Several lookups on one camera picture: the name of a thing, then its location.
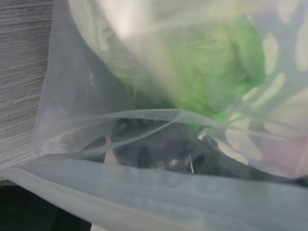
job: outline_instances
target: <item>wood grain surface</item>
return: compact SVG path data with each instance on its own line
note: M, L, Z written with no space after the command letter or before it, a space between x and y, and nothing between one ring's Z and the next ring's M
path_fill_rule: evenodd
M52 0L0 1L0 170L32 159Z

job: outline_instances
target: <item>clear plastic bag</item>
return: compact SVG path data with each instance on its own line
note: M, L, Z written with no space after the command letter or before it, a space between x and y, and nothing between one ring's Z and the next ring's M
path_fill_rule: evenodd
M158 120L160 125L135 128L130 137L116 137L111 146L104 143L88 149L87 155L133 143L169 125L195 124L198 131L207 128L206 134L203 130L188 136L210 137L218 144L216 149L233 159L274 175L306 175L307 7L303 0L257 4L248 0L55 1L48 70L35 127L37 154L77 152L101 136L109 137L118 119L148 119L149 123ZM170 51L168 42L178 43L170 46L186 55L178 54L182 58L180 65L184 66L179 70L185 72L198 65L190 61L199 55L193 53L191 40L195 41L190 38L196 31L200 33L199 26L205 25L201 29L206 35L209 31L215 40L220 33L216 32L216 24L227 24L242 14L251 23L247 25L245 21L243 25L248 29L253 26L262 42L264 70L256 71L265 72L263 80L256 84L252 79L247 87L245 83L237 84L236 79L230 82L214 73L212 79L220 82L208 78L206 83L211 89L197 93L194 98L193 93L204 81L198 84L193 77L185 81L178 78L178 66L172 66L172 58L178 53ZM242 25L241 21L234 24L230 27L238 29ZM207 49L202 44L196 46L201 54ZM192 48L186 54L188 45ZM217 61L219 67L219 54L211 51L214 58L209 58L209 63ZM254 55L252 52L247 57L254 62ZM185 97L174 103L179 92ZM200 96L203 100L202 94L207 96L206 106L215 113L198 113L194 104ZM216 119L220 112L224 119ZM136 166L137 162L131 158L126 164Z
M38 158L0 176L111 231L307 227L307 1L54 0L53 14Z

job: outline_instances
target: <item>dark object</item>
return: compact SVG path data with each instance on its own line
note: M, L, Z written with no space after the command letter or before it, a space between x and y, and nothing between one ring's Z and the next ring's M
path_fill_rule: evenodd
M0 186L0 231L90 231L91 223L19 186Z
M165 121L120 119L114 125L111 141L135 138L165 125ZM144 139L114 148L113 151L118 163L122 165L187 172L189 136L184 125L174 123Z
M118 163L138 168L308 187L307 177L293 180L274 176L226 156L210 138L202 141L190 138L183 124L167 125L165 121L123 118L115 123L111 140L124 141L158 128L161 129L143 139L115 148Z

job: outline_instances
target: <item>translucent plastic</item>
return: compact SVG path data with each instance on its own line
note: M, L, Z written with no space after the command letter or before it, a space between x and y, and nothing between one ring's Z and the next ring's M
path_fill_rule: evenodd
M306 189L61 158L4 176L109 231L307 229Z
M169 62L175 54L167 50L167 35L180 29L185 33L183 38L190 39L190 28L205 25L199 32L206 38L207 25L211 25L215 37L216 24L228 25L242 14L247 15L262 42L264 70L256 71L266 75L262 82L244 88L240 98L232 95L242 88L219 76L217 87L225 88L208 87L197 97L202 104L202 94L207 95L212 109L226 108L221 111L225 117L198 113L197 101L190 97L194 90L185 87L193 89L203 82L194 78L181 82L180 72ZM183 71L192 68L187 63L194 60L195 50L186 52L186 40L173 39L169 45L182 47L185 54L178 67L187 67ZM36 153L78 152L106 136L109 142L82 153L87 157L104 155L119 147L122 154L115 154L117 161L137 167L139 153L147 150L146 158L155 163L147 167L167 169L192 160L187 153L179 154L176 143L198 138L210 140L209 146L217 153L261 171L287 178L307 175L307 41L308 4L304 0L55 0L48 70L34 133ZM224 57L216 56L220 70ZM215 86L218 77L208 75L207 79ZM233 88L225 94L228 86ZM123 118L133 120L118 123ZM136 125L136 119L147 122ZM130 131L114 132L117 125L127 123ZM191 124L198 132L185 128ZM164 137L164 141L152 136ZM130 154L123 154L126 148Z

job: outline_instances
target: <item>polka dot fabric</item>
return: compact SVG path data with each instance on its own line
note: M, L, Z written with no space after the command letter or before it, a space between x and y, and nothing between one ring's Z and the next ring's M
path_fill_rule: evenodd
M249 17L263 40L267 78L231 110L237 129L215 140L244 164L284 177L307 175L308 2L279 0Z

